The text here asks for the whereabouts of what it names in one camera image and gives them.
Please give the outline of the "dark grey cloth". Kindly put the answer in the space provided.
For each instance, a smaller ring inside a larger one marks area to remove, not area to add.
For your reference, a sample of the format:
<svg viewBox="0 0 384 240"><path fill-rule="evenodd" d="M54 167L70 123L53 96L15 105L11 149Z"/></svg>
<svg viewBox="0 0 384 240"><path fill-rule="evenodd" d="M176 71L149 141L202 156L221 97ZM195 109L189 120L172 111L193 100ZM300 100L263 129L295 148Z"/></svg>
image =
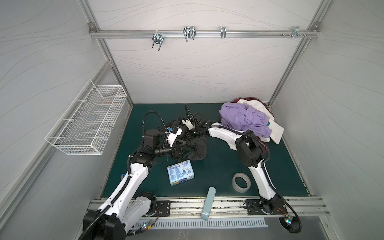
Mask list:
<svg viewBox="0 0 384 240"><path fill-rule="evenodd" d="M176 138L180 141L186 142L185 145L177 147L178 155L174 157L178 162L183 162L186 160L190 161L201 161L204 160L208 153L208 138L205 134L195 136L189 128L182 123L182 118L176 119L173 122L169 122L167 127L178 127L182 129L180 136Z"/></svg>

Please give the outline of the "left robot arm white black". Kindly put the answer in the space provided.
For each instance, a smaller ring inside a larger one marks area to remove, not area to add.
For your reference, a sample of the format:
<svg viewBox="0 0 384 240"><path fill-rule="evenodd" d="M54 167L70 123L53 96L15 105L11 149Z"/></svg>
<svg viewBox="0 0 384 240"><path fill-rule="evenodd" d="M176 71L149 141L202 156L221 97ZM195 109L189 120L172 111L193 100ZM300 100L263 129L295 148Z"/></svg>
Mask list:
<svg viewBox="0 0 384 240"><path fill-rule="evenodd" d="M88 211L83 219L81 240L124 240L145 214L156 211L155 194L143 193L132 201L141 183L156 164L156 159L170 156L181 159L181 138L186 129L178 118L161 128L142 128L142 142L128 158L128 171L110 197L96 210Z"/></svg>

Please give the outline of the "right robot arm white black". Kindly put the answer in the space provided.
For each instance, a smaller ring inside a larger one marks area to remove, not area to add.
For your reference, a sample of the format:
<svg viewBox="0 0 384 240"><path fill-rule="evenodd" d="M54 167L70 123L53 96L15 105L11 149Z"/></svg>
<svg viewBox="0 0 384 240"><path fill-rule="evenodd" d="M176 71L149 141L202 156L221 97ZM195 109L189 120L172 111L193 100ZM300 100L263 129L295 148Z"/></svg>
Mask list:
<svg viewBox="0 0 384 240"><path fill-rule="evenodd" d="M279 205L282 204L293 212L295 218L298 217L296 211L279 194L271 181L265 166L265 163L270 159L271 153L259 137L255 136L251 130L239 132L219 123L206 121L200 116L195 117L188 114L188 119L192 122L193 133L199 135L208 133L211 137L221 139L227 142L229 146L235 148L240 161L249 168L258 186L260 196L258 208L263 213L271 215L276 210L279 210Z"/></svg>

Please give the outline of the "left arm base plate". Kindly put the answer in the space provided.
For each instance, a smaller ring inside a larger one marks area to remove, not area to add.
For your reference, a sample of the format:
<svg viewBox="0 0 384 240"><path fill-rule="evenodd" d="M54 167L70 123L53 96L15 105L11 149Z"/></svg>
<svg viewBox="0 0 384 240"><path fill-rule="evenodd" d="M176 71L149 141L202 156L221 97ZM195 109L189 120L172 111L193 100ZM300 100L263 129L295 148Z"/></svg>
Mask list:
<svg viewBox="0 0 384 240"><path fill-rule="evenodd" d="M169 217L171 213L170 201L157 201L150 204L149 211L144 214L144 217Z"/></svg>

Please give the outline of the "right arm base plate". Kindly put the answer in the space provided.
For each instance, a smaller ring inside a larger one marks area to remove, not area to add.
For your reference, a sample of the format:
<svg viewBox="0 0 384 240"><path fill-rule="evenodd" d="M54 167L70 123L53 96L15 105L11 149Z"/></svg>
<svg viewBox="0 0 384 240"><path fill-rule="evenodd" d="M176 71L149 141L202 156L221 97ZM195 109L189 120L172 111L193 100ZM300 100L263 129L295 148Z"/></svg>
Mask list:
<svg viewBox="0 0 384 240"><path fill-rule="evenodd" d="M264 199L246 199L242 208L248 215L287 215L286 204L279 198L267 201Z"/></svg>

